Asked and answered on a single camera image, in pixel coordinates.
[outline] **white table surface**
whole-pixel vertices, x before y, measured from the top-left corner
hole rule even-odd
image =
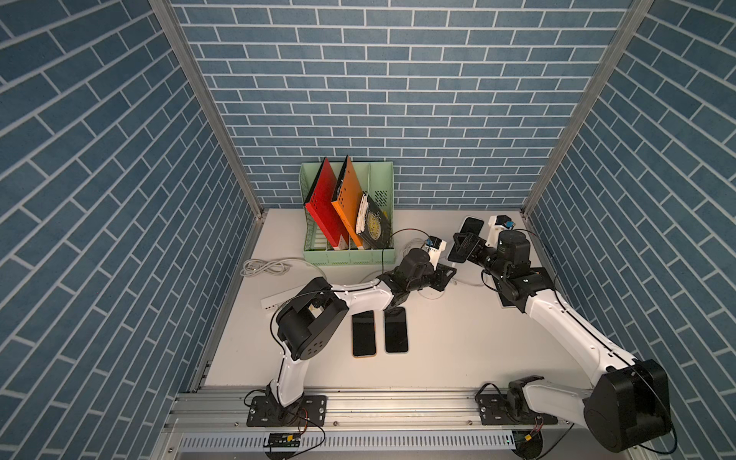
[[[487,222],[500,211],[396,210],[394,229],[415,227],[448,242],[446,257],[465,216]],[[520,214],[502,212],[523,227]],[[299,209],[269,210],[253,257],[272,260],[302,257],[306,222]],[[487,233],[484,227],[481,236]],[[421,233],[397,234],[400,251]],[[532,250],[532,266],[539,259]],[[284,276],[262,274],[245,278],[209,370],[206,386],[265,386],[277,377],[281,349],[269,335],[269,320],[261,299],[296,287],[319,276],[317,270],[291,262]],[[456,278],[480,283],[480,267],[459,264]],[[322,267],[330,283],[359,283],[380,266]],[[422,291],[438,297],[433,289]],[[437,300],[416,292],[406,308],[409,351],[387,354],[383,348],[383,314],[376,313],[378,353],[354,358],[350,316],[345,317],[329,344],[311,359],[305,386],[366,389],[475,388],[484,382],[506,387],[509,381],[538,374],[565,385],[589,388],[590,382],[567,351],[540,325],[516,308],[501,308],[495,292],[485,287],[448,285]]]

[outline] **red book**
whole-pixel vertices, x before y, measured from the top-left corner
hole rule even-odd
[[[304,207],[324,233],[335,250],[346,250],[349,235],[340,216],[332,206],[332,194],[337,178],[327,158],[319,167],[312,188],[309,189]]]

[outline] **black smartphone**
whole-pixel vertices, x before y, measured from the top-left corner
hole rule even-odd
[[[353,356],[375,356],[375,320],[373,311],[353,315]]]
[[[466,217],[464,222],[462,223],[462,227],[460,227],[459,233],[474,233],[476,235],[480,235],[481,230],[483,230],[482,220],[476,219],[475,217]],[[453,244],[453,247],[452,249],[450,249],[450,254],[447,256],[447,259],[450,262],[465,262],[463,258],[457,255],[456,244]]]
[[[386,331],[386,353],[406,353],[409,351],[406,310],[404,307],[395,307],[383,311],[383,329]]]

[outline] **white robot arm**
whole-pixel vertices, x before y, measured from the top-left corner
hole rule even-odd
[[[509,383],[506,402],[510,414],[550,414],[588,428],[608,450],[626,448],[666,434],[671,428],[668,379],[653,360],[638,361],[596,330],[554,290],[544,269],[532,269],[530,244],[523,233],[510,230],[506,216],[489,222],[493,245],[473,233],[456,233],[453,253],[494,277],[499,294],[543,326],[574,357],[590,379],[580,389],[532,375]],[[430,237],[430,250],[414,249],[401,264],[369,283],[332,286],[324,278],[312,280],[277,313],[277,341],[284,349],[279,375],[267,397],[284,414],[304,392],[308,359],[322,350],[348,313],[383,310],[403,303],[409,292],[423,287],[438,291],[455,269],[437,263],[445,242]]]

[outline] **orange book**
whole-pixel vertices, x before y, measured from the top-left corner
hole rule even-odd
[[[358,209],[361,207],[361,198],[363,198],[363,189],[355,174],[353,162],[350,157],[345,157],[342,164],[340,175],[337,178],[337,186],[332,195],[332,206],[335,207],[337,214],[340,216],[342,223],[347,228],[347,232],[355,242],[355,246],[362,250],[363,239],[355,232],[355,223],[358,220]]]

